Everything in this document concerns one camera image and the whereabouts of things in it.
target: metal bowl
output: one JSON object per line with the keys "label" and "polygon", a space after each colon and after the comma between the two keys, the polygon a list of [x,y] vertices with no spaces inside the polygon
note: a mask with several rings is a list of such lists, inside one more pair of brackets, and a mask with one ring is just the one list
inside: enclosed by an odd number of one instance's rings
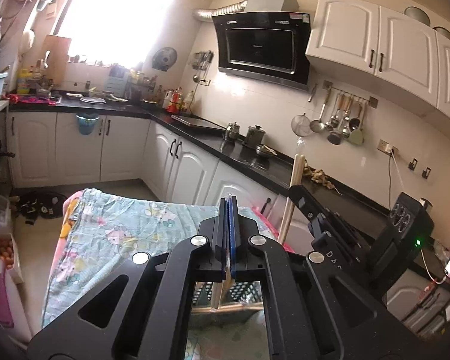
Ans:
{"label": "metal bowl", "polygon": [[450,39],[450,31],[448,31],[444,27],[433,27],[433,29],[438,32],[439,34],[442,34],[445,38]]}
{"label": "metal bowl", "polygon": [[262,144],[256,146],[255,153],[263,158],[272,158],[277,155],[277,152],[274,149]]}
{"label": "metal bowl", "polygon": [[430,27],[430,17],[428,17],[428,15],[420,8],[408,7],[404,10],[403,13],[411,17],[412,19],[418,20],[419,22]]}

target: blue bucket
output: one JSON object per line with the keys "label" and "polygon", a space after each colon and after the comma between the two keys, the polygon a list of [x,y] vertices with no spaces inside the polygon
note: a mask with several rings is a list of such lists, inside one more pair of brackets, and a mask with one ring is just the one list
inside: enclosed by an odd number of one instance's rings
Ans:
{"label": "blue bucket", "polygon": [[90,135],[100,119],[99,114],[77,114],[78,131],[81,135]]}

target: wooden cutting board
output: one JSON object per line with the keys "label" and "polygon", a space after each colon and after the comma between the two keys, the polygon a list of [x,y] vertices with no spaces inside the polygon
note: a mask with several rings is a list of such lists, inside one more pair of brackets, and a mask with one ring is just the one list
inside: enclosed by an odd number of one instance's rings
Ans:
{"label": "wooden cutting board", "polygon": [[71,38],[47,35],[42,44],[40,56],[48,64],[45,74],[48,80],[53,80],[54,86],[59,86],[65,76],[65,68],[68,62],[68,49],[70,48],[71,41]]}

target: black countertop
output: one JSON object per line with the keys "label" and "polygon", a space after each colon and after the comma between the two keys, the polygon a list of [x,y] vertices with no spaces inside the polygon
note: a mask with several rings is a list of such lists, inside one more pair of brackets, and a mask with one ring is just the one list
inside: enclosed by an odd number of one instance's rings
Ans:
{"label": "black countertop", "polygon": [[[272,192],[287,195],[292,174],[292,159],[285,157],[263,160],[257,157],[255,150],[243,146],[240,142],[226,142],[216,132],[202,131],[188,127],[175,119],[171,114],[152,104],[129,104],[108,101],[104,104],[85,103],[75,98],[63,95],[60,104],[16,103],[10,105],[11,112],[66,112],[66,113],[97,113],[100,115],[117,115],[140,117],[153,120],[166,127],[171,132],[189,140],[210,154],[218,157],[240,173],[268,188]],[[349,224],[357,228],[372,243],[382,232],[387,221],[388,209],[363,196],[337,180],[331,180],[340,191],[328,190],[325,187],[304,178],[302,184],[324,207],[338,212]],[[433,252],[431,245],[424,247],[424,254],[430,272],[437,278],[443,277],[443,267]],[[428,279],[421,254],[411,264],[417,274]],[[450,290],[450,282],[444,283]]]}

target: bright window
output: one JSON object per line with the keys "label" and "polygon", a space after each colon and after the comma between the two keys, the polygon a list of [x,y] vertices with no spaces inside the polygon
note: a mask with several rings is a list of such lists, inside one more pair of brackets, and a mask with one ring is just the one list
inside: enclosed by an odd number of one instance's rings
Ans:
{"label": "bright window", "polygon": [[70,0],[55,33],[72,38],[70,56],[132,67],[153,45],[171,0]]}

